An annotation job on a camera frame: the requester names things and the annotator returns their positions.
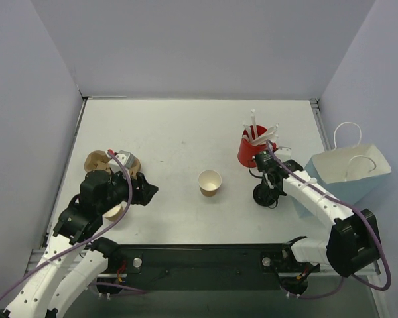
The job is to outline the brown paper coffee cup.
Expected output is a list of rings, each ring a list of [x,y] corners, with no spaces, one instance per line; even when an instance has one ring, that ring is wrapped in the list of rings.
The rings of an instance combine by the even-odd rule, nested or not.
[[[212,197],[222,184],[221,175],[215,170],[204,170],[198,176],[198,185],[202,195]]]

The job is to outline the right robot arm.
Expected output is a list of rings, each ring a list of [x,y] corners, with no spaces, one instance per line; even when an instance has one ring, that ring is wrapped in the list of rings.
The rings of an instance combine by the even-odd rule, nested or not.
[[[348,277],[380,259],[379,231],[371,211],[354,213],[294,160],[279,164],[267,150],[252,160],[262,174],[253,190],[258,205],[274,207],[281,196],[289,196],[328,230],[328,238],[323,240],[298,237],[287,242],[281,253],[281,264],[286,269],[296,270],[303,263],[327,264]]]

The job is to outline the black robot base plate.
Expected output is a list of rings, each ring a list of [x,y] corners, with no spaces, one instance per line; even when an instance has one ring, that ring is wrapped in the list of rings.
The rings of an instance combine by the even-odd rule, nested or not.
[[[157,291],[304,293],[319,265],[283,256],[281,244],[122,244],[98,280]]]

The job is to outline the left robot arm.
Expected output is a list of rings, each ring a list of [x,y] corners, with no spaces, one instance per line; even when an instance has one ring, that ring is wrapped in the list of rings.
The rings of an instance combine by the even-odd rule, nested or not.
[[[125,172],[88,172],[60,214],[38,265],[0,317],[63,317],[100,273],[121,266],[119,245],[102,236],[103,215],[123,202],[146,206],[158,190],[141,172],[133,180]]]

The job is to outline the black plastic cup lid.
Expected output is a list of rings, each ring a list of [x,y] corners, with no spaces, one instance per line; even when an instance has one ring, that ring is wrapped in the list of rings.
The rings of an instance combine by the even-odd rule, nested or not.
[[[263,184],[257,185],[253,190],[253,199],[262,207],[274,209],[279,204],[280,192],[277,188],[268,187]]]

